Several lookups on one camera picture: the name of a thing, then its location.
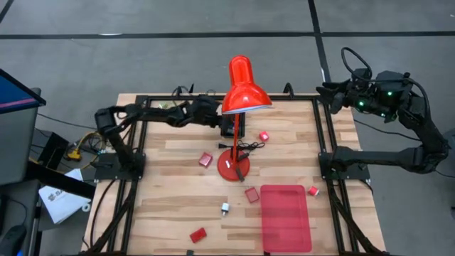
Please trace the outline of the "red desk lamp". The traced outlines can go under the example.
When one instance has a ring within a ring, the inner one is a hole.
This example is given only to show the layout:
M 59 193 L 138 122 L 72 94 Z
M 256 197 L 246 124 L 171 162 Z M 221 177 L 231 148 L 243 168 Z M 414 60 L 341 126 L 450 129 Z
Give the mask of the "red desk lamp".
M 231 88 L 222 103 L 222 115 L 233 117 L 233 146 L 218 158 L 219 174 L 227 181 L 245 180 L 250 163 L 245 153 L 237 148 L 240 132 L 240 115 L 252 110 L 272 106 L 268 94 L 255 83 L 250 59 L 237 55 L 229 63 Z

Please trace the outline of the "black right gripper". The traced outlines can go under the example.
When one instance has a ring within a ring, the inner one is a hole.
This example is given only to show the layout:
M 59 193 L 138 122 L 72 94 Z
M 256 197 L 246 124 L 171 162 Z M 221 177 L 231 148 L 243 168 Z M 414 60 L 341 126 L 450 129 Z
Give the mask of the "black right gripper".
M 337 114 L 343 106 L 355 108 L 362 113 L 378 113 L 375 88 L 368 82 L 371 76 L 368 69 L 355 69 L 350 80 L 323 82 L 316 91 L 320 95 L 333 95 L 329 104 L 331 114 Z

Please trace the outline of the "black floor box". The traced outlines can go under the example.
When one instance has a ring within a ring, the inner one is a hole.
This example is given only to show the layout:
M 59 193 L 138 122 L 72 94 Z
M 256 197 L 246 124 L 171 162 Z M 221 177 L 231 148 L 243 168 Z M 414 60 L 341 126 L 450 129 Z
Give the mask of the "black floor box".
M 37 129 L 38 148 L 41 152 L 38 155 L 38 163 L 50 168 L 57 169 L 66 153 L 69 145 L 68 140 L 64 139 L 55 132 L 42 131 Z

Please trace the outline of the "black diagonal bar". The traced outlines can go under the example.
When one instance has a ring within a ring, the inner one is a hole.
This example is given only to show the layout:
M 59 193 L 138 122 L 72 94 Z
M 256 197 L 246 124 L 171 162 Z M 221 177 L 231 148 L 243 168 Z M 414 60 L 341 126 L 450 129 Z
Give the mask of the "black diagonal bar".
M 52 171 L 45 166 L 35 164 L 31 161 L 27 164 L 25 179 L 36 179 L 43 185 L 58 188 L 76 196 L 82 196 L 83 198 L 93 199 L 95 194 L 94 186 Z

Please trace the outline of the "grey cabinet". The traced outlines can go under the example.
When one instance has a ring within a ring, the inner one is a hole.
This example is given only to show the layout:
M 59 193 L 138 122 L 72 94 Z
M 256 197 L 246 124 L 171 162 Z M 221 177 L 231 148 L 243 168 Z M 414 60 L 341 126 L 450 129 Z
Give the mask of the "grey cabinet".
M 38 108 L 0 114 L 0 186 L 24 180 Z

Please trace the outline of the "pink translucent tray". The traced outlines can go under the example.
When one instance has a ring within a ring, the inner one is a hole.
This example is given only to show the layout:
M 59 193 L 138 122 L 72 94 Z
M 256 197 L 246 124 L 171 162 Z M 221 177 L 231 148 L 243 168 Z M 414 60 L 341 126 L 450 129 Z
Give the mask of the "pink translucent tray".
M 262 245 L 265 252 L 311 252 L 311 229 L 301 185 L 260 188 Z

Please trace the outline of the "dark framed monitor screen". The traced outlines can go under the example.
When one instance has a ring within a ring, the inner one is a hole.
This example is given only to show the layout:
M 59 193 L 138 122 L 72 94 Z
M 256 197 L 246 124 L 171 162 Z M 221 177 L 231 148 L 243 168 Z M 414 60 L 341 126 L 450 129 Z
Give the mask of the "dark framed monitor screen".
M 6 71 L 0 69 L 0 114 L 45 105 L 46 101 L 37 92 L 32 91 Z

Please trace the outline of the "white printed paper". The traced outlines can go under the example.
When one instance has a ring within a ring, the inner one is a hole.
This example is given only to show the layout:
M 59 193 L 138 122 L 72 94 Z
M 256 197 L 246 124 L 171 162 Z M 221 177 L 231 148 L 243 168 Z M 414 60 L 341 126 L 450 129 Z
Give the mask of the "white printed paper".
M 82 169 L 73 169 L 64 175 L 83 181 Z M 92 199 L 76 196 L 43 184 L 38 190 L 38 194 L 54 224 L 63 222 L 78 210 L 87 212 L 90 209 L 89 204 L 92 201 Z

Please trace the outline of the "black square box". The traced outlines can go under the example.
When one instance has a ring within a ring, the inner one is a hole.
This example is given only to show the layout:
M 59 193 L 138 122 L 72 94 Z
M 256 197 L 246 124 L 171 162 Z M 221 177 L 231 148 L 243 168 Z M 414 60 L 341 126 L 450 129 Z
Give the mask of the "black square box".
M 228 138 L 228 139 L 233 139 L 234 130 L 235 130 L 235 116 L 233 114 L 223 115 L 221 127 L 220 127 L 220 136 L 222 136 L 224 138 Z M 244 136 L 245 136 L 245 113 L 240 113 L 237 138 L 241 139 Z

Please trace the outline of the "black aluminium table frame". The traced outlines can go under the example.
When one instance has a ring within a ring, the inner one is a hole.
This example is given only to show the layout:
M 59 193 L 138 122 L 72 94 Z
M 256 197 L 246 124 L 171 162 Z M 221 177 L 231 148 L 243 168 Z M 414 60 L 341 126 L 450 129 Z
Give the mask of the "black aluminium table frame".
M 190 124 L 174 128 L 160 122 L 136 122 L 123 133 L 134 150 L 146 155 L 142 178 L 102 181 L 85 232 L 89 248 L 79 256 L 108 255 L 261 255 L 261 205 L 250 203 L 245 190 L 263 185 L 301 185 L 320 190 L 306 202 L 314 255 L 335 255 L 337 236 L 350 248 L 344 220 L 332 219 L 326 182 L 318 155 L 330 149 L 328 119 L 312 94 L 272 95 L 273 105 L 248 112 L 244 140 L 257 140 L 261 131 L 270 140 L 250 154 L 244 182 L 224 180 L 215 164 L 198 164 L 203 152 L 219 157 L 218 129 Z M 229 212 L 222 215 L 221 205 Z M 192 243 L 189 235 L 204 228 L 207 237 Z

